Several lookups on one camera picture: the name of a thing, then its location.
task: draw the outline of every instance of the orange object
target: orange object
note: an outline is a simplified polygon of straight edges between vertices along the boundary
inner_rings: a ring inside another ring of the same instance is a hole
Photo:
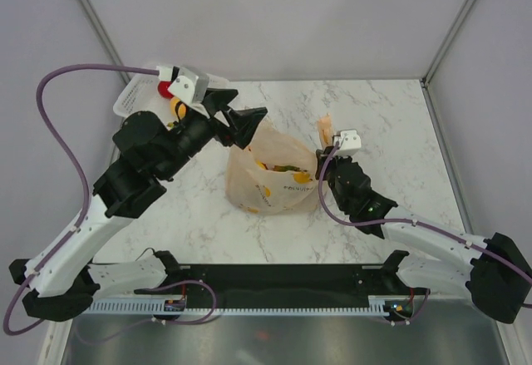
[[[318,126],[320,143],[322,144],[322,148],[325,149],[327,146],[333,144],[334,129],[331,116],[327,114],[325,117],[320,118],[316,125]]]
[[[186,105],[180,101],[179,97],[174,96],[170,99],[170,111],[178,121],[181,121],[186,116]]]
[[[258,330],[255,333],[255,337],[262,342],[267,342],[269,340],[269,333],[264,330]]]
[[[312,178],[308,172],[296,172],[293,175],[293,180],[299,184],[307,184],[308,182],[312,181]]]

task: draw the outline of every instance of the red object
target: red object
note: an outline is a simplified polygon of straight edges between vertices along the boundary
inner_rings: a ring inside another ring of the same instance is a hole
[[[408,302],[406,303],[406,305],[409,305],[412,301],[414,301],[414,289],[413,288],[410,288],[410,298],[408,299]]]
[[[255,337],[261,342],[267,342],[269,340],[269,333],[264,330],[258,330],[255,332]]]
[[[159,92],[159,95],[163,96],[165,99],[171,99],[172,97],[174,97],[174,95],[168,92],[168,87],[171,83],[171,81],[161,81],[157,86],[157,91]]]

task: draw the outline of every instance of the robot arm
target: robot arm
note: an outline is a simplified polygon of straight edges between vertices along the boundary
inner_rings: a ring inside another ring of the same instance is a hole
[[[28,315],[64,321],[82,313],[93,300],[164,285],[177,267],[169,252],[121,264],[91,264],[91,259],[166,192],[160,180],[172,181],[213,138],[224,146],[245,148],[267,113],[264,107],[233,110],[229,103],[238,92],[214,89],[219,79],[192,67],[162,67],[160,79],[172,81],[169,91],[192,111],[170,129],[149,111],[125,119],[113,136],[121,155],[94,184],[91,205],[80,227],[74,228],[73,220],[37,257],[17,259],[10,265],[18,284],[34,275],[30,292],[22,300]],[[37,264],[50,253],[53,256],[36,273]]]
[[[353,226],[364,234],[402,243],[436,258],[397,250],[391,255],[397,277],[412,288],[423,287],[469,299],[489,317],[513,323],[530,291],[529,283],[471,246],[488,249],[532,276],[532,269],[515,243],[502,234],[486,239],[435,224],[378,194],[371,187],[370,177],[352,161],[351,155],[360,148],[357,133],[342,131],[334,139],[335,147],[317,152],[317,175],[329,154],[336,150],[324,171],[324,180],[338,208],[349,216]]]

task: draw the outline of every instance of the food item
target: food item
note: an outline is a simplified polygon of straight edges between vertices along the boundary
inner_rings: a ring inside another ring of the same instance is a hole
[[[170,111],[178,121],[181,121],[186,116],[186,105],[180,101],[179,97],[174,96],[170,100]]]
[[[293,180],[298,182],[299,184],[307,184],[308,182],[312,182],[312,178],[310,177],[310,174],[308,172],[297,172],[293,175]]]
[[[301,171],[298,167],[294,167],[293,165],[274,165],[272,169],[277,172]]]
[[[333,144],[334,129],[331,122],[331,116],[327,114],[322,117],[316,123],[319,132],[319,141],[322,144],[322,148]]]

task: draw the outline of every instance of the reflective metal surface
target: reflective metal surface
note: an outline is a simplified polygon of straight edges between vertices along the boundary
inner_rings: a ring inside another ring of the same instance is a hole
[[[86,339],[104,338],[142,319],[86,315]],[[147,323],[89,347],[69,339],[75,365],[131,364],[507,364],[495,323],[463,303],[431,300],[410,326],[360,317],[221,317],[198,326]]]

